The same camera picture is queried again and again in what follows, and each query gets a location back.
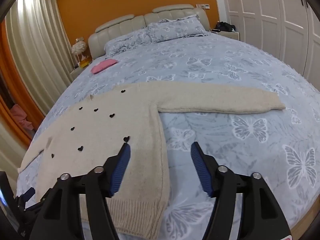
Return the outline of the butterfly print bed cover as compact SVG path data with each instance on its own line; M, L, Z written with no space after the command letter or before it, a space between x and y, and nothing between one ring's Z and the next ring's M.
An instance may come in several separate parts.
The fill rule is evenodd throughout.
M82 175L118 153L131 158L107 200L121 239L200 239L214 200L191 160L193 142L235 173L259 172L294 228L319 196L319 91L249 44L216 34L111 54L86 68L39 127L17 193L35 204L62 173Z

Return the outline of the butterfly print pillow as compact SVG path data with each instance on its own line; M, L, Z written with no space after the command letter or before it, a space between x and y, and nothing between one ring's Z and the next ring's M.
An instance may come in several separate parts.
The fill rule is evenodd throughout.
M108 41L104 46L105 56L112 57L119 53L133 50L150 43L151 38L149 37L146 29L133 31Z
M201 24L197 14L176 20L162 19L157 23L150 23L146 32L152 43L210 34Z

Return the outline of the black bag on nightstand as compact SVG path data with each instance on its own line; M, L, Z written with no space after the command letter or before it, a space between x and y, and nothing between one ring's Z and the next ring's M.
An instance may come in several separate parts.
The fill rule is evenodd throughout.
M227 22L217 22L215 28L218 32L225 31L225 32L236 32L235 25L229 24Z

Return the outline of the white wardrobe doors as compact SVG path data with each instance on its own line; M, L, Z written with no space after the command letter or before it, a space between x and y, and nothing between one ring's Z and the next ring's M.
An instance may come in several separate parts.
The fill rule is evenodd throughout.
M288 64L319 88L319 19L306 0L225 0L240 40Z

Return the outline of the pink clothes in closet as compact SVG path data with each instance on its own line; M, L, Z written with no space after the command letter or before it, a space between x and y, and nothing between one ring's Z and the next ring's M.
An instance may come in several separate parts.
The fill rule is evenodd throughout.
M27 114L18 104L15 104L10 112L15 121L17 121L25 130L32 131L34 129L33 124L27 120Z

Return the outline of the beige padded headboard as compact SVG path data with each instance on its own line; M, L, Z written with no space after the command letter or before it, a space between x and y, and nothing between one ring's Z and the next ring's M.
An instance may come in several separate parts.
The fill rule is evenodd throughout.
M191 4L167 5L155 8L151 13L145 14L144 16L129 14L106 22L97 27L94 33L88 38L91 57L92 59L96 59L105 55L105 44L117 37L146 28L149 24L162 19L176 20L194 14L199 16L204 29L209 31L210 23L206 12L203 9L195 8Z

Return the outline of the cream knit heart sweater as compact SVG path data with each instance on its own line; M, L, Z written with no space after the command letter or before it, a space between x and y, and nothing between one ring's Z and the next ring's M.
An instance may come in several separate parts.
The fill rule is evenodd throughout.
M170 193L161 113L258 114L282 110L275 92L213 83L140 82L89 95L68 107L29 146L20 166L41 156L36 196L61 174L78 176L116 155L129 139L131 158L119 192L107 203L116 229L156 239Z

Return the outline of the butterfly print pillow left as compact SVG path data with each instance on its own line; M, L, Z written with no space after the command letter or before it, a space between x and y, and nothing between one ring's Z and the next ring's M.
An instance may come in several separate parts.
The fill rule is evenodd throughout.
M150 43L151 38L149 37L146 29L133 31L108 41L104 46L105 56L112 57L119 53L133 50Z

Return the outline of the pink folded cloth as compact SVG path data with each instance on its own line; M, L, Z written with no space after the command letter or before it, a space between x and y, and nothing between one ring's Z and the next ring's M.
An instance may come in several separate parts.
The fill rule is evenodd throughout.
M115 59L106 59L104 61L101 61L99 64L93 66L91 69L92 74L98 74L99 72L102 72L103 70L106 70L107 68L117 64L118 61Z

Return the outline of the cream pleated curtain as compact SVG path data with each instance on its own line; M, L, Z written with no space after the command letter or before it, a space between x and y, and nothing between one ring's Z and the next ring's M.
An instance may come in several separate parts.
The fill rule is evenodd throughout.
M47 114L73 82L76 65L56 0L16 0L5 17L17 71L32 99Z

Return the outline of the butterfly print pillow right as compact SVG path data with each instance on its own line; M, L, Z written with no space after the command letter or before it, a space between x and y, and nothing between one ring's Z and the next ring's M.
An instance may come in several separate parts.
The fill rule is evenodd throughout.
M210 34L201 24L197 14L176 20L162 19L157 23L150 23L146 32L152 43Z

